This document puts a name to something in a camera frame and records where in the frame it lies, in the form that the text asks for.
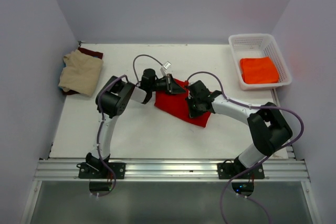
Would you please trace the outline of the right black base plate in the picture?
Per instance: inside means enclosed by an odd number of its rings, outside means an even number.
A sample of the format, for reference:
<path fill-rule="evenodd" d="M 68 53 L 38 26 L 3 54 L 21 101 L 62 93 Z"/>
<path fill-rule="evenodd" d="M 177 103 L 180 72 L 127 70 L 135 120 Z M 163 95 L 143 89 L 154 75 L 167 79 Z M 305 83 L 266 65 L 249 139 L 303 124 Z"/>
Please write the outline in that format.
<path fill-rule="evenodd" d="M 264 179 L 264 169 L 260 165 L 258 167 L 246 168 L 237 158 L 234 160 L 227 159 L 222 163 L 217 163 L 217 173 L 219 179 L 231 179 L 232 177 L 242 173 L 238 179 Z"/>

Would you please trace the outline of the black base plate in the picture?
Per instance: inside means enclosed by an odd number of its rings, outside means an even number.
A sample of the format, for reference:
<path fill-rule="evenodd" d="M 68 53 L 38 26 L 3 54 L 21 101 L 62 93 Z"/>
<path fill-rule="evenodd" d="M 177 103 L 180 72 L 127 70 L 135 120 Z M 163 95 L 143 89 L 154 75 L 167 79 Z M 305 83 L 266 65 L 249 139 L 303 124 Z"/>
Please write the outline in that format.
<path fill-rule="evenodd" d="M 264 169 L 260 165 L 258 167 L 246 168 L 237 158 L 234 160 L 227 159 L 222 163 L 217 163 L 217 173 L 219 179 L 231 179 L 232 177 L 242 173 L 238 179 L 264 179 Z"/>
<path fill-rule="evenodd" d="M 79 168 L 78 177 L 80 179 L 105 179 L 105 178 L 124 179 L 126 171 L 126 163 L 113 162 L 109 163 L 108 166 L 114 172 L 115 175 L 111 174 L 110 171 L 105 166 L 102 166 L 102 168 L 98 170 L 90 167 L 85 162 L 76 165 L 76 167 Z"/>

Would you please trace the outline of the white plastic basket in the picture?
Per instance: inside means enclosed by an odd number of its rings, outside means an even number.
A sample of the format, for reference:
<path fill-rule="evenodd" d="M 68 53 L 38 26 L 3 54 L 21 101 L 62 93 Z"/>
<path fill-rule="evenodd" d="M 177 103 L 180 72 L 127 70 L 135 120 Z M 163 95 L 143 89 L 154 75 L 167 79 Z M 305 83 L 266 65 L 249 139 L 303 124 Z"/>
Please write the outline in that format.
<path fill-rule="evenodd" d="M 232 58 L 238 75 L 239 86 L 242 90 L 276 89 L 292 83 L 292 76 L 287 68 L 282 53 L 270 34 L 238 34 L 228 38 Z M 247 84 L 243 78 L 240 60 L 243 58 L 264 58 L 272 60 L 279 74 L 277 83 Z"/>

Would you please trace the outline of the aluminium mounting rail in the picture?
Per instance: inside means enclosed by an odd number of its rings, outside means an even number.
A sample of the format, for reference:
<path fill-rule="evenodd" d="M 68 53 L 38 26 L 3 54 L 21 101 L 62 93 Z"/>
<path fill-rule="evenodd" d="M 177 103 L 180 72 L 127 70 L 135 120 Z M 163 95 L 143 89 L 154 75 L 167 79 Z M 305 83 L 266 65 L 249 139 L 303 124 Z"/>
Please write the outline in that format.
<path fill-rule="evenodd" d="M 51 158 L 38 162 L 34 180 L 79 180 L 77 165 L 83 162 L 74 158 Z M 125 164 L 121 182 L 216 182 L 220 159 L 112 159 Z M 263 174 L 261 182 L 307 182 L 309 173 L 304 161 L 269 159 L 256 168 Z"/>

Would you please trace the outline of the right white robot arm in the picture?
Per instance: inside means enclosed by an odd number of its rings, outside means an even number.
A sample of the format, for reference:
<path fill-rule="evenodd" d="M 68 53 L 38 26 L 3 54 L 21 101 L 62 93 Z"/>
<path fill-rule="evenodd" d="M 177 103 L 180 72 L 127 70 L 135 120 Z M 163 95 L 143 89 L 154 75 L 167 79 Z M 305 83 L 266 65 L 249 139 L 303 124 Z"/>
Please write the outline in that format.
<path fill-rule="evenodd" d="M 196 118 L 210 112 L 228 116 L 249 127 L 253 143 L 229 164 L 229 169 L 240 178 L 250 175 L 255 164 L 278 151 L 292 137 L 290 126 L 271 102 L 253 106 L 233 101 L 219 90 L 209 91 L 201 81 L 190 84 L 187 89 L 189 117 Z"/>

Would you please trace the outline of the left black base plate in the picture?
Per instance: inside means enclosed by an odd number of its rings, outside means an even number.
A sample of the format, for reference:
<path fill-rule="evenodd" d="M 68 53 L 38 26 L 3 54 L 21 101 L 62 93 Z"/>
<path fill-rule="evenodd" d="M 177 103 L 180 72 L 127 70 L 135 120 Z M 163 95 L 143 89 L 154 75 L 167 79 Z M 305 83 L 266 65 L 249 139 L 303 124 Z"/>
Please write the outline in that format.
<path fill-rule="evenodd" d="M 108 166 L 114 172 L 115 175 L 111 174 L 110 171 L 105 166 L 102 166 L 102 168 L 98 170 L 90 167 L 85 162 L 76 165 L 76 167 L 79 168 L 78 177 L 80 179 L 105 179 L 105 178 L 124 179 L 126 171 L 126 163 L 113 162 L 109 163 Z"/>

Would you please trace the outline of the red t shirt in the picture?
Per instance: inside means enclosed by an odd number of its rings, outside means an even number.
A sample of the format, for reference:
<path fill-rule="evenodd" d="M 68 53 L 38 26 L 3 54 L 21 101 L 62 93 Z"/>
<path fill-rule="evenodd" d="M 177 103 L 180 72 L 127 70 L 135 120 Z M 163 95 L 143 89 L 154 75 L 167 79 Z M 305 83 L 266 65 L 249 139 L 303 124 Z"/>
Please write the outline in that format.
<path fill-rule="evenodd" d="M 185 93 L 175 95 L 157 91 L 154 106 L 182 121 L 205 128 L 211 113 L 206 112 L 196 118 L 190 118 L 187 101 L 185 100 L 187 97 L 187 90 L 185 90 Z"/>

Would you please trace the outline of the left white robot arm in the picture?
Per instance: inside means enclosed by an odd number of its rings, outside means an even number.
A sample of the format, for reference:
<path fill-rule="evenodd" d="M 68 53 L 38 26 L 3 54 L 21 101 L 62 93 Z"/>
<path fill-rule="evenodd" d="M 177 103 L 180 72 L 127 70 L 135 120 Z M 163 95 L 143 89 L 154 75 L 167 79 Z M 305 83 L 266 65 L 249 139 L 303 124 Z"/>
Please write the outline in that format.
<path fill-rule="evenodd" d="M 145 69 L 139 86 L 130 82 L 127 75 L 112 76 L 96 96 L 97 110 L 101 115 L 94 149 L 86 156 L 86 164 L 97 178 L 104 178 L 109 172 L 110 146 L 113 131 L 119 116 L 129 101 L 147 104 L 153 93 L 162 91 L 168 95 L 185 94 L 170 73 L 161 78 L 153 69 Z"/>

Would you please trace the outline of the folded orange t shirt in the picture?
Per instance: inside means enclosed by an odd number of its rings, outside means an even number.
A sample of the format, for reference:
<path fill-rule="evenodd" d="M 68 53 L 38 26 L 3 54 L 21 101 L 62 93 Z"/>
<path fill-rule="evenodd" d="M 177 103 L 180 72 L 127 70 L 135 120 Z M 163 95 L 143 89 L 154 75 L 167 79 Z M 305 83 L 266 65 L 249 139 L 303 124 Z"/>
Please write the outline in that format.
<path fill-rule="evenodd" d="M 246 84 L 268 84 L 279 81 L 279 73 L 269 57 L 243 58 L 239 62 Z"/>

